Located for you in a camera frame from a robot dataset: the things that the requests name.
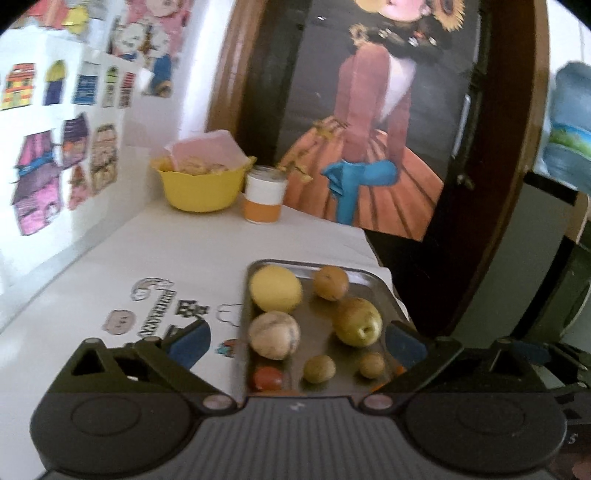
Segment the brown kiwi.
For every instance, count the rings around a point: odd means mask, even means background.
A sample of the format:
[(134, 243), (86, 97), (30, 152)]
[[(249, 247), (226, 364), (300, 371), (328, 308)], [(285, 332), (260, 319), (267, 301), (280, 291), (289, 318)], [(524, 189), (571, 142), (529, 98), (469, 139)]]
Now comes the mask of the brown kiwi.
[(386, 360), (379, 352), (363, 354), (360, 360), (359, 373), (367, 379), (379, 378), (386, 369)]
[(336, 371), (335, 361), (329, 355), (317, 355), (304, 363), (304, 380), (311, 384), (325, 383)]

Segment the red tomato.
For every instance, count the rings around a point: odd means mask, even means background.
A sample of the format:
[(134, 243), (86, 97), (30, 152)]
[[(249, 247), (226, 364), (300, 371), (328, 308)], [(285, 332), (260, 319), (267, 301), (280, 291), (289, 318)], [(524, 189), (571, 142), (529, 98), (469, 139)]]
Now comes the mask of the red tomato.
[(260, 366), (254, 370), (252, 385), (256, 391), (280, 391), (283, 389), (283, 371), (273, 366)]

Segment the striped pepino melon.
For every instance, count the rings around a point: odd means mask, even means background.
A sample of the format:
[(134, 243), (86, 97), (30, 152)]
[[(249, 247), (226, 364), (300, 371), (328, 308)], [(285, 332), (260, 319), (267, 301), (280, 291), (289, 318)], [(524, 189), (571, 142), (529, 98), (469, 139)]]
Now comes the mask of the striped pepino melon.
[(247, 331), (249, 346), (263, 358), (281, 361), (297, 351), (301, 329), (294, 317), (280, 311), (270, 311), (252, 320)]

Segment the white printed table cloth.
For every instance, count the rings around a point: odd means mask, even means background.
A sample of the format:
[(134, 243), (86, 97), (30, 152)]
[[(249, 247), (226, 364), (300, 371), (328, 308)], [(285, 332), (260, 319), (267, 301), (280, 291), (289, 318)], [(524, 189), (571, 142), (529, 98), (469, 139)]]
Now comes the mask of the white printed table cloth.
[(392, 279), (355, 227), (290, 208), (263, 225), (246, 221), (239, 207), (191, 215), (151, 204), (66, 269), (2, 332), (2, 477), (41, 475), (30, 419), (86, 338), (116, 347), (204, 320), (211, 344), (194, 370), (235, 392), (235, 362), (221, 344), (238, 334), (245, 273), (260, 259), (353, 267)]

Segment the metal tray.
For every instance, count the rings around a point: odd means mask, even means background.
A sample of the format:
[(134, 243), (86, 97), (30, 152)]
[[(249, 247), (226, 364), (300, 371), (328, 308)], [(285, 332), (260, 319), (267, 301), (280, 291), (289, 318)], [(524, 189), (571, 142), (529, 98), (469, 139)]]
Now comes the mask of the metal tray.
[[(249, 283), (252, 275), (267, 265), (287, 268), (301, 281), (303, 302), (291, 313), (300, 325), (301, 342), (297, 351), (283, 361), (271, 361), (256, 354), (249, 346), (247, 331), (250, 322), (262, 311), (252, 301), (249, 288), (245, 288), (242, 298), (242, 317), (235, 346), (236, 394), (242, 397), (259, 395), (261, 392), (254, 384), (254, 372), (259, 368), (273, 367), (281, 374), (281, 389), (270, 391), (270, 396), (347, 396), (358, 401), (406, 371), (406, 368), (388, 350), (386, 335), (389, 333), (392, 322), (400, 321), (406, 326), (410, 322), (387, 284), (377, 275), (352, 267), (345, 269), (349, 275), (349, 295), (369, 300), (378, 308), (384, 321), (380, 340), (368, 349), (383, 355), (386, 368), (380, 378), (370, 380), (359, 373), (363, 350), (342, 343), (332, 330), (332, 322), (339, 307), (334, 302), (324, 300), (314, 293), (312, 277), (321, 266), (310, 262), (263, 259), (247, 267), (245, 283)], [(332, 357), (337, 371), (331, 380), (314, 385), (304, 380), (304, 363), (308, 358), (322, 354)]]

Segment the orange in tray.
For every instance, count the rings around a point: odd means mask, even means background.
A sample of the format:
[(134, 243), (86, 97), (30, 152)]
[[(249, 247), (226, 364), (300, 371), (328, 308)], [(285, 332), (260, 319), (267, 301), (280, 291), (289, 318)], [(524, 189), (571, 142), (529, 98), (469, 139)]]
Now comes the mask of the orange in tray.
[(314, 293), (327, 301), (335, 302), (344, 298), (349, 291), (349, 276), (338, 266), (326, 265), (315, 272)]

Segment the yellow lemon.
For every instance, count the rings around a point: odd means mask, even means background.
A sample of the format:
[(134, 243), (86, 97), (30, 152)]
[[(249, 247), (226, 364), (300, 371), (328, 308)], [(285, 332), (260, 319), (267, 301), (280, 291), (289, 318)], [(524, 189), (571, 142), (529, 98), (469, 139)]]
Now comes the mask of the yellow lemon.
[(301, 281), (287, 268), (266, 265), (249, 280), (252, 301), (263, 312), (290, 313), (301, 304), (304, 290)]

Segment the yellow plastic bowl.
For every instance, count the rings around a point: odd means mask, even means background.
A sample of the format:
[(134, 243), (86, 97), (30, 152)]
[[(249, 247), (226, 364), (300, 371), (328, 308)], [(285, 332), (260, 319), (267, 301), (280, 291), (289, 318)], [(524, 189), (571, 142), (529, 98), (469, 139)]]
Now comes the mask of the yellow plastic bowl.
[(175, 171), (169, 157), (152, 159), (150, 166), (159, 174), (164, 197), (171, 207), (189, 213), (211, 213), (235, 203), (254, 163), (256, 157), (250, 156), (245, 166), (199, 175)]

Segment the white orange cup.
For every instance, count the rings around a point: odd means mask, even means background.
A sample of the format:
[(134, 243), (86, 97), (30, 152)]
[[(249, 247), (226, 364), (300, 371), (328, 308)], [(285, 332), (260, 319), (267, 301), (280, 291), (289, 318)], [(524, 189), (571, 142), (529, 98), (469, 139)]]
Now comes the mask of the white orange cup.
[(280, 169), (256, 166), (245, 179), (243, 216), (252, 223), (273, 224), (279, 221), (287, 174)]

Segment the striped melon in bowl right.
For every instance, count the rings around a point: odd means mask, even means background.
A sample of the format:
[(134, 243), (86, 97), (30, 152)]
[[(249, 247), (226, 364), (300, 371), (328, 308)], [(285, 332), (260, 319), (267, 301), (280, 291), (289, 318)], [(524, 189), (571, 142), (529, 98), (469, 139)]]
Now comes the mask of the striped melon in bowl right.
[(208, 167), (209, 174), (221, 174), (228, 171), (228, 166), (222, 164), (212, 164)]

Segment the striped melon in bowl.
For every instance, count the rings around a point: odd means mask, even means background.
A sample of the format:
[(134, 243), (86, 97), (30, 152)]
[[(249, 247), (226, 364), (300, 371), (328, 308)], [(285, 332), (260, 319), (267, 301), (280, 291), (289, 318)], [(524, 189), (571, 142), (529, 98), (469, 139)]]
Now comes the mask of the striped melon in bowl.
[(192, 176), (209, 173), (209, 165), (197, 157), (188, 157), (178, 163), (178, 171)]
[(212, 164), (208, 167), (209, 174), (221, 174), (228, 171), (228, 166), (222, 164)]

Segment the striped melon in bowl left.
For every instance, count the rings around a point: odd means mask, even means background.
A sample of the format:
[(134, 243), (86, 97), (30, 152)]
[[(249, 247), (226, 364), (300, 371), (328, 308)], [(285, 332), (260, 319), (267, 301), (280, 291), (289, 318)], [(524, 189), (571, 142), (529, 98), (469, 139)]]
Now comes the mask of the striped melon in bowl left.
[(209, 165), (197, 157), (188, 157), (178, 163), (178, 171), (192, 176), (209, 173)]

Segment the blue water bottle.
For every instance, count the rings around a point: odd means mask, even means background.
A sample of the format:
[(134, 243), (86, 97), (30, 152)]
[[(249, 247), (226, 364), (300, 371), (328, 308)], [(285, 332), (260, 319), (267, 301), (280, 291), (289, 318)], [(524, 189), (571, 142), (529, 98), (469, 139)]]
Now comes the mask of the blue water bottle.
[(590, 194), (590, 66), (586, 63), (569, 62), (555, 76), (543, 160), (552, 177)]

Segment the framed lady painting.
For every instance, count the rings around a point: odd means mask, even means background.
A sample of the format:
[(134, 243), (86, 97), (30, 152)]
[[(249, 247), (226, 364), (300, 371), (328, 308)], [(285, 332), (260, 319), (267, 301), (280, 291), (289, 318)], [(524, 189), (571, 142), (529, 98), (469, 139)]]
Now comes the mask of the framed lady painting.
[(293, 166), (291, 208), (376, 231), (401, 286), (480, 286), (533, 161), (542, 1), (238, 1), (208, 124)]

